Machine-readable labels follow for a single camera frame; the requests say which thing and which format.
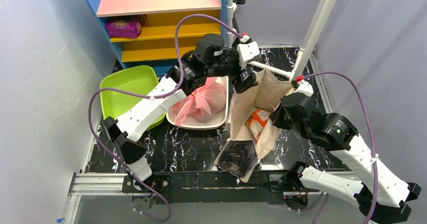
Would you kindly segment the orange Fox's candy bag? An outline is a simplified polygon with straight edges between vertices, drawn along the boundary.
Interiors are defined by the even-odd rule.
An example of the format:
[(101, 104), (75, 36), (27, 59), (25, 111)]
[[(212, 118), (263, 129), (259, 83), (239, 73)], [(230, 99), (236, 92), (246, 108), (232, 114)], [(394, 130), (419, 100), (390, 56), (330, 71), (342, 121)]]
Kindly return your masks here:
[(270, 112), (263, 109), (255, 109), (247, 118), (245, 125), (249, 128), (257, 142), (262, 131), (264, 130), (268, 120)]

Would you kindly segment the pink plastic grocery bag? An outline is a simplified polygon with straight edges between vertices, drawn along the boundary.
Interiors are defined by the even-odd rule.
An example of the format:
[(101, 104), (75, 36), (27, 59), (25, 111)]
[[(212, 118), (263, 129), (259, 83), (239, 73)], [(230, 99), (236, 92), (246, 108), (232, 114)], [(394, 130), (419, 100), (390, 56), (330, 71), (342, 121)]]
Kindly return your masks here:
[(218, 78), (207, 78), (205, 85), (170, 108), (176, 114), (175, 125), (182, 125), (188, 117), (194, 117), (202, 123), (212, 120), (225, 108), (226, 93), (226, 87), (218, 82)]

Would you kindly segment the beige canvas tote bag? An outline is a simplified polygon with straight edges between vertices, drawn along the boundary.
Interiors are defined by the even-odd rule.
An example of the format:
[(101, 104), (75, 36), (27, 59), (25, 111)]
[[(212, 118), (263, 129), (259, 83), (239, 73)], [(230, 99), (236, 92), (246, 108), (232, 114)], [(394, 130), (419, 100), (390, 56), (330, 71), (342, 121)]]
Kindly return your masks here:
[(276, 149), (280, 129), (271, 121), (255, 138), (246, 122), (257, 109), (272, 113), (283, 96), (294, 92), (290, 81), (280, 81), (273, 73), (262, 70), (256, 74), (257, 85), (242, 93), (235, 93), (230, 103), (230, 137), (221, 149), (214, 164), (241, 182), (247, 183), (260, 160)]

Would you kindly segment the purple snack bag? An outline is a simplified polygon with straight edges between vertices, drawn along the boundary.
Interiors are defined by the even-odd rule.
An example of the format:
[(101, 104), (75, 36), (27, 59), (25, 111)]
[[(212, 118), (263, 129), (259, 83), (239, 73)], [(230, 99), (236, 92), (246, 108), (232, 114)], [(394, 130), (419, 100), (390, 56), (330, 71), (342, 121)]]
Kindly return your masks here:
[(143, 29), (147, 16), (132, 15), (118, 16), (105, 24), (107, 35), (110, 38), (137, 38)]

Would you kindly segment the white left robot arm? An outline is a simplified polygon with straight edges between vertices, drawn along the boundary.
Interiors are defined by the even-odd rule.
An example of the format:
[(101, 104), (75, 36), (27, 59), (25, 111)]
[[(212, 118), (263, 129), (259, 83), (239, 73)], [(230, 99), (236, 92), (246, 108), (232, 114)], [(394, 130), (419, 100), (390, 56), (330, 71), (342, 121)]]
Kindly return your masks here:
[(137, 142), (156, 119), (197, 88), (206, 86), (208, 78), (230, 77), (237, 93), (256, 86), (256, 76), (247, 64), (259, 58), (257, 43), (247, 35), (226, 48), (220, 35), (206, 34), (194, 50), (178, 59), (146, 98), (116, 118), (106, 117), (103, 127), (108, 139), (134, 179), (144, 181), (152, 175), (145, 157), (147, 149)]

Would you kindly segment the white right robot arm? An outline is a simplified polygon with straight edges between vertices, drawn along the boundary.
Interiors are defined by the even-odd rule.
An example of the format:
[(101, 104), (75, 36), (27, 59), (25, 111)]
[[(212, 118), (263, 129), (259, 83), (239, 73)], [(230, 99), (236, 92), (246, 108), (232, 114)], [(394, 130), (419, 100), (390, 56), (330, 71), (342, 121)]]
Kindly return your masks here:
[(301, 137), (324, 148), (346, 164), (357, 180), (331, 175), (297, 161), (278, 184), (286, 189), (319, 190), (355, 205), (375, 223), (408, 220), (408, 202), (421, 188), (395, 176), (381, 160), (373, 161), (371, 150), (358, 129), (343, 115), (323, 114), (312, 98), (302, 93), (284, 96), (270, 115), (273, 126), (295, 130)]

